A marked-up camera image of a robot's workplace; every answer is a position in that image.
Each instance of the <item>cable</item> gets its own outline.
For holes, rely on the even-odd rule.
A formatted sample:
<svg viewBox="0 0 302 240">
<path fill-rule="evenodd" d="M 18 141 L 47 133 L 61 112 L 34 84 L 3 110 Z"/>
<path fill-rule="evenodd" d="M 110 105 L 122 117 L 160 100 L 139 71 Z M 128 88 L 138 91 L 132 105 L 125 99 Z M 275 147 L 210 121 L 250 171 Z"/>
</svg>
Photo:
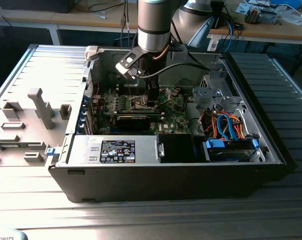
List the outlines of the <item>cable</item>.
<svg viewBox="0 0 302 240">
<path fill-rule="evenodd" d="M 220 46 L 216 49 L 216 51 L 219 51 L 219 49 L 222 47 L 222 50 L 223 50 L 223 45 L 225 44 L 225 41 L 227 40 L 227 37 L 229 36 L 230 34 L 230 29 L 229 29 L 229 32 L 227 33 L 227 35 L 225 36 L 223 42 L 220 44 Z"/>
<path fill-rule="evenodd" d="M 171 20 L 171 23 L 172 23 L 172 27 L 173 27 L 173 30 L 174 30 L 174 32 L 175 32 L 175 35 L 176 35 L 177 39 L 179 40 L 179 43 L 180 43 L 180 44 L 183 44 L 183 43 L 182 43 L 182 40 L 181 40 L 181 37 L 180 37 L 180 35 L 179 35 L 179 33 L 178 33 L 178 30 L 177 30 L 177 28 L 176 28 L 175 22 L 173 21 L 173 19 Z M 199 64 L 199 65 L 201 65 L 201 66 L 204 67 L 204 65 L 203 65 L 201 62 L 199 62 L 194 56 L 192 56 L 192 54 L 191 54 L 189 51 L 187 51 L 187 55 L 188 55 L 193 61 L 195 61 L 197 64 Z"/>
<path fill-rule="evenodd" d="M 132 96 L 131 96 L 131 91 L 130 91 L 130 86 L 129 86 L 129 82 L 128 82 L 128 79 L 125 78 L 126 80 L 126 84 L 127 84 L 127 89 L 129 90 L 129 94 L 130 94 L 130 100 L 132 100 Z"/>
<path fill-rule="evenodd" d="M 299 67 L 302 64 L 302 50 L 300 52 L 300 54 L 297 56 L 296 61 L 291 69 L 290 75 L 293 77 L 296 73 L 296 71 L 299 69 Z"/>
<path fill-rule="evenodd" d="M 298 10 L 296 10 L 293 6 L 290 6 L 290 5 L 288 5 L 288 4 L 277 4 L 277 5 L 278 5 L 278 6 L 286 6 L 286 7 L 288 7 L 288 8 L 293 9 L 294 11 L 296 11 L 299 15 L 302 14 L 301 12 L 299 12 Z"/>
<path fill-rule="evenodd" d="M 161 91 L 159 91 L 159 93 L 164 92 L 165 90 L 169 89 L 168 87 L 163 88 Z"/>
<path fill-rule="evenodd" d="M 127 17 L 126 17 L 126 5 L 127 5 L 127 0 L 124 0 L 124 7 L 123 7 L 123 14 L 121 17 L 121 35 L 120 35 L 120 46 L 121 48 L 123 47 L 122 45 L 122 36 L 123 36 L 123 30 L 125 29 L 126 23 L 127 23 Z"/>
<path fill-rule="evenodd" d="M 198 64 L 190 63 L 190 62 L 178 62 L 178 63 L 174 63 L 172 65 L 166 66 L 165 68 L 162 68 L 161 70 L 159 70 L 159 71 L 157 71 L 153 74 L 150 74 L 150 75 L 147 75 L 147 76 L 137 76 L 137 78 L 139 78 L 139 79 L 149 79 L 149 78 L 155 77 L 155 76 L 157 76 L 157 75 L 159 75 L 159 74 L 161 74 L 161 73 L 163 73 L 163 72 L 165 72 L 165 71 L 167 71 L 171 68 L 181 66 L 181 65 L 190 66 L 190 67 L 210 71 L 210 69 L 207 68 L 206 66 L 201 66 L 201 65 L 198 65 Z"/>
<path fill-rule="evenodd" d="M 121 34 L 120 34 L 120 47 L 121 48 L 122 48 L 123 29 L 124 29 L 124 27 L 121 28 Z"/>
<path fill-rule="evenodd" d="M 168 44 L 168 45 L 164 48 L 164 50 L 160 53 L 159 56 L 153 56 L 152 59 L 153 59 L 153 60 L 159 60 L 160 58 L 162 58 L 162 57 L 168 52 L 169 47 L 170 47 L 170 45 Z"/>
<path fill-rule="evenodd" d="M 174 30 L 174 32 L 175 32 L 175 35 L 176 35 L 177 39 L 179 40 L 179 42 L 180 42 L 181 44 L 183 44 L 183 43 L 182 43 L 182 40 L 181 40 L 181 37 L 180 37 L 180 35 L 179 35 L 179 33 L 178 33 L 178 30 L 177 30 L 177 28 L 176 28 L 175 22 L 173 21 L 173 19 L 171 20 L 171 23 L 172 23 L 172 27 L 173 27 L 173 30 Z"/>
<path fill-rule="evenodd" d="M 129 2 L 128 0 L 124 0 L 124 1 L 126 1 L 127 46 L 130 47 Z"/>
<path fill-rule="evenodd" d="M 190 79 L 184 78 L 184 77 L 181 77 L 181 78 L 179 78 L 178 80 L 175 81 L 175 83 L 174 83 L 174 86 L 175 86 L 175 87 L 177 86 L 177 83 L 178 83 L 180 80 L 186 80 L 187 82 L 189 82 L 190 84 L 192 84 L 193 87 L 196 87 L 196 85 L 194 84 L 194 82 L 192 82 Z"/>
<path fill-rule="evenodd" d="M 116 4 L 116 5 L 113 5 L 113 6 L 109 6 L 109 7 L 106 7 L 106 8 L 103 8 L 103 9 L 99 9 L 99 10 L 94 10 L 94 11 L 83 11 L 79 8 L 77 8 L 77 4 L 80 3 L 81 1 L 83 0 L 79 0 L 77 2 L 74 3 L 74 8 L 80 12 L 83 12 L 83 13 L 96 13 L 96 12 L 101 12 L 101 11 L 105 11 L 105 10 L 108 10 L 108 9 L 111 9 L 111 8 L 115 8 L 117 6 L 121 6 L 123 5 L 124 3 L 120 3 L 120 4 Z"/>
<path fill-rule="evenodd" d="M 156 110 L 157 108 L 159 108 L 159 107 L 163 106 L 164 104 L 170 102 L 171 100 L 172 100 L 172 98 L 170 98 L 169 100 L 164 101 L 163 103 L 160 103 L 158 106 L 156 106 L 156 107 L 154 108 L 154 110 Z"/>
<path fill-rule="evenodd" d="M 240 120 L 236 116 L 231 115 L 231 114 L 229 114 L 229 113 L 227 113 L 225 111 L 218 111 L 218 113 L 225 114 L 225 115 L 229 116 L 231 119 L 235 119 L 238 122 L 240 122 Z M 241 133 L 242 138 L 245 139 L 246 137 L 244 136 L 243 131 L 242 131 L 242 123 L 240 124 L 240 133 Z"/>
<path fill-rule="evenodd" d="M 227 48 L 224 50 L 224 51 L 226 52 L 226 51 L 228 51 L 228 49 L 230 48 L 230 44 L 231 44 L 232 36 L 233 36 L 233 30 L 232 30 L 231 24 L 230 24 L 227 20 L 224 20 L 224 21 L 229 25 L 229 27 L 230 27 L 230 32 L 231 32 L 229 44 L 228 44 Z"/>
<path fill-rule="evenodd" d="M 91 8 L 95 7 L 95 6 L 99 6 L 99 5 L 104 5 L 104 4 L 108 4 L 110 2 L 110 0 L 106 1 L 106 2 L 102 2 L 102 3 L 95 3 L 92 4 L 91 6 L 88 6 L 87 9 L 90 10 Z"/>
<path fill-rule="evenodd" d="M 135 47 L 135 42 L 136 42 L 137 37 L 138 37 L 138 30 L 136 30 L 136 33 L 134 34 L 134 38 L 132 40 L 132 48 Z"/>
<path fill-rule="evenodd" d="M 218 132 L 219 132 L 219 133 L 221 134 L 221 136 L 223 136 L 226 140 L 229 140 L 228 137 L 227 137 L 227 135 L 225 135 L 225 134 L 222 132 L 222 130 L 221 130 L 220 121 L 221 121 L 221 119 L 222 119 L 223 117 L 226 117 L 226 119 L 227 119 L 227 124 L 229 125 L 229 133 L 230 133 L 230 135 L 231 135 L 231 138 L 237 140 L 238 137 L 236 136 L 235 132 L 233 131 L 233 128 L 232 128 L 233 125 L 232 125 L 231 118 L 230 118 L 228 115 L 226 115 L 226 114 L 221 114 L 221 115 L 217 118 L 217 123 L 216 123 L 216 125 L 217 125 L 217 130 L 218 130 Z"/>
<path fill-rule="evenodd" d="M 9 24 L 10 27 L 13 27 L 11 25 L 11 23 L 9 23 L 9 21 L 1 13 L 0 13 L 0 16 L 1 16 L 1 18 L 3 18 L 4 21 L 6 21 L 7 24 Z"/>
</svg>

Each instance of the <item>desk leg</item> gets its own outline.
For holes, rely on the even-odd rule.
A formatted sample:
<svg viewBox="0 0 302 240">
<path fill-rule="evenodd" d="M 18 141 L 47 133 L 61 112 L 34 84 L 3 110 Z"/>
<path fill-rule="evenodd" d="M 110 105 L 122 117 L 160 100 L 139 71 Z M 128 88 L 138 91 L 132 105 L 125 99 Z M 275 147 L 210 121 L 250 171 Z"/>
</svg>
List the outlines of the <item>desk leg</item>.
<svg viewBox="0 0 302 240">
<path fill-rule="evenodd" d="M 48 30 L 50 31 L 53 45 L 58 45 L 58 46 L 61 45 L 61 37 L 57 25 L 51 24 Z"/>
<path fill-rule="evenodd" d="M 216 51 L 220 39 L 221 39 L 220 34 L 211 34 L 210 42 L 207 47 L 207 50 L 212 52 Z"/>
</svg>

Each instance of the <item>motherboard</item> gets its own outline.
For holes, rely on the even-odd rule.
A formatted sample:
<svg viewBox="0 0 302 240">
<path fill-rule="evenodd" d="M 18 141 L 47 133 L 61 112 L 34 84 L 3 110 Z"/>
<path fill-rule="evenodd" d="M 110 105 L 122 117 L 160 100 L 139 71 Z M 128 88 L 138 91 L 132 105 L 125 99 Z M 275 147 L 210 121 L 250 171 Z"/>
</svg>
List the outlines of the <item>motherboard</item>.
<svg viewBox="0 0 302 240">
<path fill-rule="evenodd" d="M 157 104 L 149 107 L 145 95 L 119 94 L 116 89 L 108 89 L 97 101 L 96 134 L 189 134 L 186 95 L 176 88 L 164 88 Z"/>
</svg>

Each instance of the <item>table surface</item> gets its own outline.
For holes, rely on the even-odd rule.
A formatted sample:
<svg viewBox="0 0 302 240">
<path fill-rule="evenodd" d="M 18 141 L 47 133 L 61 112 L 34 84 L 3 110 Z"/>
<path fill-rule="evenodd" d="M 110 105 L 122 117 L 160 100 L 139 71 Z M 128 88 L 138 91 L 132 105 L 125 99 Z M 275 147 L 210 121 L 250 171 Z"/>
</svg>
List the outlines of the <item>table surface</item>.
<svg viewBox="0 0 302 240">
<path fill-rule="evenodd" d="M 94 11 L 97 9 L 107 8 L 112 5 L 119 4 L 119 2 L 119 0 L 111 0 L 108 4 L 100 4 L 93 7 L 91 10 Z M 244 29 L 241 33 L 242 36 L 302 40 L 302 25 L 296 26 L 282 19 L 280 19 L 275 25 L 252 25 L 245 23 L 244 15 L 234 12 L 237 9 L 237 5 L 241 2 L 241 0 L 226 0 L 226 7 L 235 21 L 244 25 Z M 87 4 L 83 1 L 77 7 L 85 11 L 87 9 Z M 114 28 L 121 27 L 120 21 L 122 11 L 123 6 L 108 9 L 105 11 L 106 19 L 102 19 L 90 13 L 81 12 L 77 9 L 73 9 L 70 13 L 54 13 L 48 11 L 5 10 L 0 8 L 0 13 L 8 21 Z M 130 27 L 132 29 L 136 29 L 138 27 L 138 17 L 137 5 L 135 3 L 129 3 L 129 16 Z M 228 34 L 228 32 L 229 31 L 226 27 L 212 29 L 210 31 L 211 34 Z"/>
</svg>

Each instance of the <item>red wire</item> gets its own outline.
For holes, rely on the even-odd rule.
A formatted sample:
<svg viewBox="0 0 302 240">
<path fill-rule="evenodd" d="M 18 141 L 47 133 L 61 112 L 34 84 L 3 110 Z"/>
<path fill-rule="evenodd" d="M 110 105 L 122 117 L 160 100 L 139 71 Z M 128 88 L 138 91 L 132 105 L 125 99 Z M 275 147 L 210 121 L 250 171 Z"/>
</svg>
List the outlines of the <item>red wire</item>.
<svg viewBox="0 0 302 240">
<path fill-rule="evenodd" d="M 205 132 L 208 131 L 209 128 L 211 128 L 211 127 L 212 127 L 212 124 L 211 124 L 210 126 L 208 126 L 208 127 L 206 128 L 206 130 L 204 130 L 203 132 L 205 133 Z"/>
<path fill-rule="evenodd" d="M 100 109 L 100 106 L 98 104 L 98 99 L 97 99 L 97 95 L 99 93 L 99 90 L 100 90 L 100 84 L 99 84 L 99 82 L 97 82 L 97 91 L 96 91 L 96 94 L 95 94 L 95 98 L 96 98 L 96 105 Z"/>
<path fill-rule="evenodd" d="M 99 93 L 99 90 L 100 90 L 100 84 L 99 84 L 99 82 L 97 82 L 97 91 L 96 91 L 96 94 L 95 94 L 95 96 L 97 96 L 97 95 L 98 95 L 98 93 Z"/>
</svg>

